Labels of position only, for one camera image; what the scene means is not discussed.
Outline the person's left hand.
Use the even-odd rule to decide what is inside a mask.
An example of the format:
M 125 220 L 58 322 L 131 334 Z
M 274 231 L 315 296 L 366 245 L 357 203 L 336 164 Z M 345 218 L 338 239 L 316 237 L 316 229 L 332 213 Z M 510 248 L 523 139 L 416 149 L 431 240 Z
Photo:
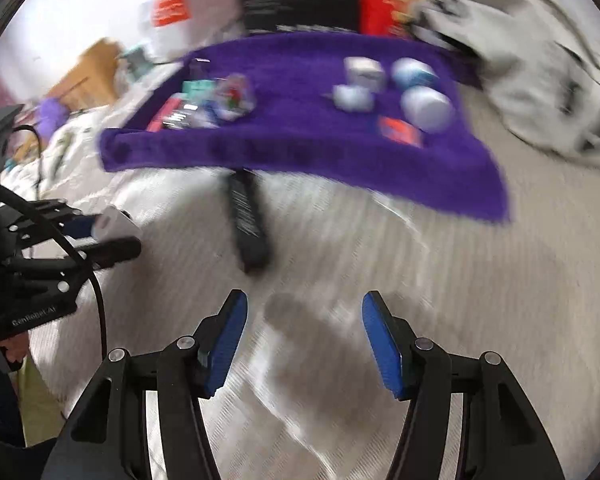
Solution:
M 29 353 L 29 333 L 24 332 L 0 341 L 0 371 L 15 372 Z

